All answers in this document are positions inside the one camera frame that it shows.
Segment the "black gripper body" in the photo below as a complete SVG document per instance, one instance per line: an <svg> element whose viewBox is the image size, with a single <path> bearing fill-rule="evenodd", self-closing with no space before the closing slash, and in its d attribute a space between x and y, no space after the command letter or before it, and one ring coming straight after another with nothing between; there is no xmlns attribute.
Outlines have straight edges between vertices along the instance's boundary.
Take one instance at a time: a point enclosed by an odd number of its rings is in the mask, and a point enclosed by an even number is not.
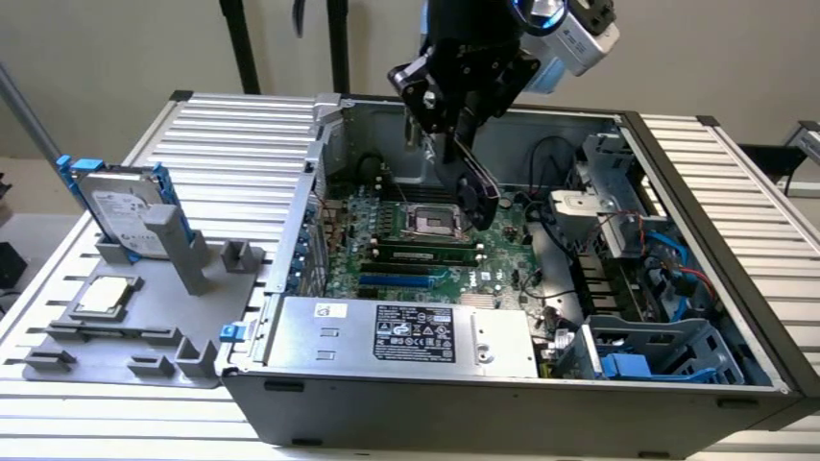
<svg viewBox="0 0 820 461"><path fill-rule="evenodd" d="M519 93L519 39L427 39L427 102L510 106Z"/></svg>

